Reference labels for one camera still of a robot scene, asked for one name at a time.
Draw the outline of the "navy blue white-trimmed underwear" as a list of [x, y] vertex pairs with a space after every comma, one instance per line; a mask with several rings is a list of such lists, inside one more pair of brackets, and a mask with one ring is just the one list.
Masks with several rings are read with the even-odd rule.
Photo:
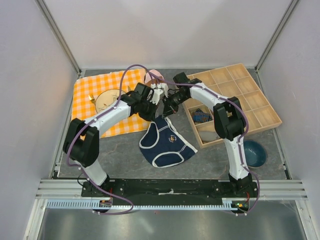
[[144, 158], [155, 168], [169, 168], [192, 158], [198, 150], [179, 134], [168, 117], [158, 116], [139, 141]]

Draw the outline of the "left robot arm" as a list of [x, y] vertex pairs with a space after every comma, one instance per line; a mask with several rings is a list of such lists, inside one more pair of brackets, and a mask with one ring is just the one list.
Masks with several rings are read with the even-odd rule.
[[93, 182], [92, 191], [99, 197], [106, 196], [110, 191], [110, 185], [106, 182], [108, 175], [98, 160], [101, 136], [135, 114], [145, 121], [154, 121], [163, 93], [158, 84], [147, 86], [138, 83], [133, 91], [120, 95], [117, 101], [100, 113], [86, 120], [75, 118], [70, 122], [63, 152]]

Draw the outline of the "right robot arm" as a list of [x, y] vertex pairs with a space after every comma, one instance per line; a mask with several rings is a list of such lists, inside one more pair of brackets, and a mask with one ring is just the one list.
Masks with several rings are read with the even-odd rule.
[[229, 161], [229, 191], [235, 197], [242, 196], [253, 182], [248, 169], [244, 136], [249, 130], [249, 122], [237, 97], [226, 97], [208, 88], [201, 80], [189, 79], [184, 72], [173, 77], [172, 85], [178, 87], [175, 93], [162, 98], [162, 117], [175, 114], [179, 105], [186, 100], [201, 102], [213, 112], [214, 129], [223, 139]]

